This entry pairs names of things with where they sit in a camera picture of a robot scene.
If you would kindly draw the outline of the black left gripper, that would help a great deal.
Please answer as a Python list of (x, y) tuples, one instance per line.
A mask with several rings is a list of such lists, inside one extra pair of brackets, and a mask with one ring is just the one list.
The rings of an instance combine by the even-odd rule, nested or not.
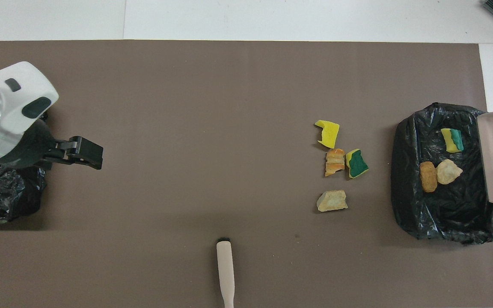
[[(27, 129), (20, 142), (6, 156), (0, 158), (0, 165), (8, 168), (27, 168), (43, 160), (45, 154), (55, 147), (55, 138), (43, 120), (36, 120)], [(100, 170), (103, 164), (104, 148), (81, 136), (57, 140), (52, 150), (54, 162), (79, 164)]]

